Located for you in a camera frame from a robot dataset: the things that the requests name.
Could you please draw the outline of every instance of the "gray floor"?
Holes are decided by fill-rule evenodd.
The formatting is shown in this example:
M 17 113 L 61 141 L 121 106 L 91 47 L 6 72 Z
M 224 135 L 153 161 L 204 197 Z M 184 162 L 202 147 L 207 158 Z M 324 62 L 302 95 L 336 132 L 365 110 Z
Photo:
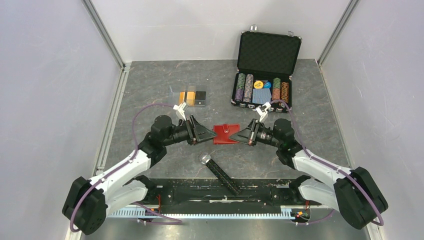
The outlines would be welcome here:
M 311 221 L 328 214 L 312 209 Z M 85 240 L 369 240 L 366 228 L 349 226 L 340 214 L 309 226 L 271 219 L 183 219 L 183 225 L 144 226 L 135 219 L 108 218 Z
M 209 103 L 206 107 L 189 108 L 188 114 L 208 128 L 213 125 L 240 123 L 243 129 L 257 118 L 256 112 L 230 104 L 237 61 L 143 61 L 133 62 L 120 105 L 106 168 L 118 163 L 133 150 L 131 122 L 143 106 L 167 101 L 169 86 L 206 85 Z M 347 167 L 348 161 L 332 112 L 330 99 L 313 59 L 299 59 L 292 77 L 292 108 L 307 147 L 333 163 Z M 177 117 L 171 108 L 154 106 L 143 112 L 136 122 L 136 134 L 142 140 L 155 117 L 167 114 Z M 278 118 L 290 119 L 287 113 L 270 113 L 265 121 L 272 126 Z M 276 149 L 261 143 L 213 145 L 212 141 L 190 146 L 179 143 L 167 147 L 168 154 L 146 175 L 151 178 L 214 178 L 198 161 L 201 152 L 212 153 L 213 159 L 234 178 L 296 178 L 300 172 L 282 165 Z
M 230 104 L 236 74 L 235 60 L 201 61 L 152 61 L 133 62 L 111 141 L 106 168 L 125 158 L 134 143 L 131 135 L 133 116 L 143 106 L 167 101 L 170 85 L 206 85 L 207 107 L 190 108 L 203 125 L 212 128 L 218 124 L 240 123 L 244 128 L 258 116 L 246 108 Z M 312 59 L 297 61 L 293 81 L 293 111 L 308 148 L 327 160 L 348 166 L 329 96 L 320 71 Z M 149 131 L 155 117 L 170 115 L 177 122 L 170 108 L 151 107 L 136 122 L 139 140 Z M 287 113 L 271 113 L 265 124 L 271 126 L 278 118 L 289 119 Z M 214 178 L 201 165 L 198 155 L 212 153 L 214 160 L 234 178 L 296 178 L 301 175 L 282 165 L 275 148 L 258 144 L 255 147 L 232 144 L 213 145 L 206 142 L 197 146 L 180 143 L 167 147 L 168 154 L 147 171 L 151 178 Z M 312 219 L 320 219 L 326 209 L 313 209 Z M 295 227 L 285 220 L 200 220 L 185 219 L 184 225 L 149 226 L 137 224 L 133 219 L 108 218 L 104 225 L 86 240 L 132 239 L 369 239 L 366 229 L 356 230 L 335 214 L 331 219 L 307 227 Z

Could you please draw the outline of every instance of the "red wallet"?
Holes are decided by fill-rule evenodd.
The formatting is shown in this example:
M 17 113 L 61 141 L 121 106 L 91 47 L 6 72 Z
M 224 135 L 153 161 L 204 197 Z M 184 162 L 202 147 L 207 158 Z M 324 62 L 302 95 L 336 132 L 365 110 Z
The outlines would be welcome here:
M 214 125 L 213 131 L 216 137 L 213 138 L 213 144 L 238 144 L 238 141 L 233 141 L 229 137 L 240 131 L 239 124 L 223 124 Z

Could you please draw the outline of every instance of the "white wall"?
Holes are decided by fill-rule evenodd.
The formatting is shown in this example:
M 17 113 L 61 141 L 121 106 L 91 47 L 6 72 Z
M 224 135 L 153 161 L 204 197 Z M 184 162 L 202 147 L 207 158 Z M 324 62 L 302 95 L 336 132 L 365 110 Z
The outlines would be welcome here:
M 237 59 L 240 33 L 303 38 L 317 59 L 349 0 L 92 0 L 125 62 Z
M 0 0 L 0 239 L 61 240 L 120 70 L 80 0 Z
M 324 62 L 356 166 L 386 197 L 388 240 L 423 239 L 424 2 L 360 1 Z

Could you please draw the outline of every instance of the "robotic arm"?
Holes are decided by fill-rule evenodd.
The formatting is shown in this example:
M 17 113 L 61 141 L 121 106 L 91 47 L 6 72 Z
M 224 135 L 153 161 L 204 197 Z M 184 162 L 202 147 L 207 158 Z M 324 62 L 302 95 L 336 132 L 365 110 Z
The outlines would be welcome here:
M 89 235 L 95 232 L 108 215 L 145 198 L 148 192 L 145 178 L 134 178 L 157 164 L 167 154 L 166 146 L 183 141 L 196 145 L 216 136 L 216 133 L 197 122 L 193 115 L 186 119 L 184 105 L 174 108 L 180 118 L 178 125 L 172 124 L 167 115 L 160 115 L 154 120 L 150 132 L 138 145 L 135 157 L 133 151 L 109 170 L 90 179 L 81 176 L 72 183 L 62 209 L 68 219 L 72 218 L 83 195 L 92 189 L 74 217 L 74 224 L 83 233 Z
M 230 139 L 250 146 L 259 142 L 276 147 L 276 155 L 282 164 L 313 177 L 303 175 L 290 183 L 289 187 L 298 198 L 315 201 L 339 211 L 356 229 L 362 229 L 377 214 L 363 193 L 342 172 L 349 174 L 365 190 L 380 213 L 387 210 L 386 199 L 366 169 L 342 167 L 315 156 L 295 140 L 295 131 L 287 119 L 277 119 L 272 129 L 266 128 L 262 122 L 270 106 L 265 104 L 258 107 L 256 111 L 260 119 L 253 119 L 247 128 L 230 136 Z

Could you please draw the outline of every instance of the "poker chip case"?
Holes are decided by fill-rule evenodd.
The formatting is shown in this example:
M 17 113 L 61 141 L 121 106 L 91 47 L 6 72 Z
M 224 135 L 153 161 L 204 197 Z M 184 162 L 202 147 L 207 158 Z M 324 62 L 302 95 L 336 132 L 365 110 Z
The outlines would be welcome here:
M 294 35 L 282 35 L 256 31 L 244 31 L 240 37 L 238 50 L 237 73 L 232 90 L 231 104 L 236 107 L 254 109 L 261 104 L 240 100 L 240 93 L 236 97 L 239 74 L 251 74 L 256 80 L 268 81 L 272 84 L 269 88 L 273 94 L 273 80 L 281 79 L 283 87 L 288 85 L 288 106 L 292 107 L 292 74 L 295 70 L 302 38 Z M 273 103 L 270 112 L 286 113 L 281 103 Z

